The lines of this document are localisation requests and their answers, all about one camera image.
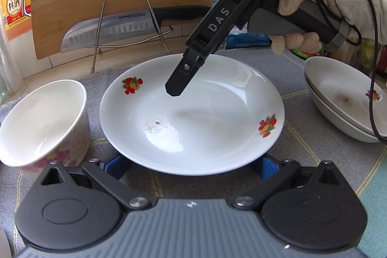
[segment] black knife handle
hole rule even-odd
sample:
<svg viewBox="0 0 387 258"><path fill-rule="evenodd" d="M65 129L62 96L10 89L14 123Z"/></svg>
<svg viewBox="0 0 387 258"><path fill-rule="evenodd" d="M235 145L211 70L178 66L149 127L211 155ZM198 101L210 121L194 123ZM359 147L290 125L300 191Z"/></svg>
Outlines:
<svg viewBox="0 0 387 258"><path fill-rule="evenodd" d="M202 18L207 14L210 9L211 7L209 6L190 5L154 8L153 11L156 16L157 23L161 25L161 22L165 19L192 20L196 18Z"/></svg>

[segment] orange bottle label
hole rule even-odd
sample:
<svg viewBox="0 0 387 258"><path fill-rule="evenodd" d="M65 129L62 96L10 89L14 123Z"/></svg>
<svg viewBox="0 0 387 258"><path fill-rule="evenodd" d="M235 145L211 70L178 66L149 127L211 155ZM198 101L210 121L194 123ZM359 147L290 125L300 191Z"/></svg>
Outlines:
<svg viewBox="0 0 387 258"><path fill-rule="evenodd" d="M31 14L31 0L26 0L26 12ZM30 19L23 14L22 0L1 0L1 15L6 30Z"/></svg>

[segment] kitchen knife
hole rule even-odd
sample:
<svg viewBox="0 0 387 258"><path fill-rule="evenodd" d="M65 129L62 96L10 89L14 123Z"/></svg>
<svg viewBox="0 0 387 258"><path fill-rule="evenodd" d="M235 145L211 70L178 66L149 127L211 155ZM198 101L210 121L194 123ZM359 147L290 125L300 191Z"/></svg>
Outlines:
<svg viewBox="0 0 387 258"><path fill-rule="evenodd" d="M192 20L202 18L209 10L210 7L201 5L153 9L159 25L165 19ZM61 53L94 47L98 21L99 18L90 19L71 27L63 37L60 47ZM157 29L148 9L104 16L98 43L111 43L151 33L157 33Z"/></svg>

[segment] metal knife rack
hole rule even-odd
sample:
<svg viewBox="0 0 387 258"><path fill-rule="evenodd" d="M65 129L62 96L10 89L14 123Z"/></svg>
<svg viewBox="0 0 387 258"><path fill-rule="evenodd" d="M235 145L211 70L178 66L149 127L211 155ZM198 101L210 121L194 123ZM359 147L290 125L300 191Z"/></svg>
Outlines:
<svg viewBox="0 0 387 258"><path fill-rule="evenodd" d="M119 48L123 48L123 47L128 47L128 46L132 46L132 45L136 45L136 44L140 44L140 43L145 43L145 42L148 42L150 40L153 40L154 38L157 38L157 37L160 37L160 40L161 42L163 43L164 47L167 49L168 53L171 54L171 51L169 50L168 46L167 46L167 43L165 42L165 39L163 37L163 35L165 34L168 34L168 33L171 33L173 31L173 28L170 26L170 29L168 31L165 31L164 33L161 32L161 29L160 29L160 26L157 22L157 19L156 19L156 16L154 14L154 11L153 11L153 8L152 8L152 5L150 4L150 0L146 0L146 2L148 3L148 7L149 7L149 10L150 10L150 14L152 15L152 19L153 19L153 23L154 25L156 26L156 30L158 32L158 35L154 35L150 38L147 38L145 40L142 40L142 41L138 41L136 43L131 43L131 44L125 44L125 45L100 45L98 46L98 41L99 41L99 33L101 31L101 23L102 23L102 17L103 17L103 11L105 10L105 4L106 4L106 0L103 0L103 3L102 3L102 8L101 8L101 15L99 16L99 21L98 21L98 28L97 28L97 36L96 36L96 44L94 46L94 58L93 58L93 64L92 64L92 67L91 67L91 71L90 73L93 74L94 71L95 71L95 64L96 64L96 59L97 59L97 52L98 54L102 54L101 52L101 48L113 48L113 49L119 49Z"/></svg>

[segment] round black pad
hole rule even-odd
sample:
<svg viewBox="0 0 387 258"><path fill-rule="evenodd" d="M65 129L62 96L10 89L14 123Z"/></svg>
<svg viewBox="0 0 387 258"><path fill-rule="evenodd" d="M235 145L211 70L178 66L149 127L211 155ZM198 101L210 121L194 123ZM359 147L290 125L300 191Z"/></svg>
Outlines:
<svg viewBox="0 0 387 258"><path fill-rule="evenodd" d="M112 197L68 182L34 185L15 216L20 234L46 250L88 246L109 234L120 219Z"/></svg>
<svg viewBox="0 0 387 258"><path fill-rule="evenodd" d="M87 213L88 206L84 202L71 198L55 200L43 208L43 217L55 224L75 223Z"/></svg>
<svg viewBox="0 0 387 258"><path fill-rule="evenodd" d="M353 192L321 184L273 195L262 207L262 219L286 244L310 251L337 251L358 244L367 215Z"/></svg>

